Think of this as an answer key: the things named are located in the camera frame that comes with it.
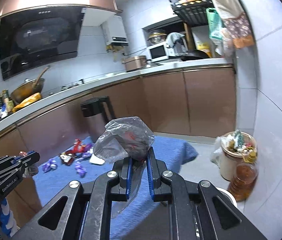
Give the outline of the blue white gloved hand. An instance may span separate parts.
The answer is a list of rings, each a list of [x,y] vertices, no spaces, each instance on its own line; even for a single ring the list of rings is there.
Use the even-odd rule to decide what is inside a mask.
[[[0,239],[2,239],[3,236],[11,238],[17,231],[18,226],[13,211],[10,209],[7,199],[4,198],[0,202]]]

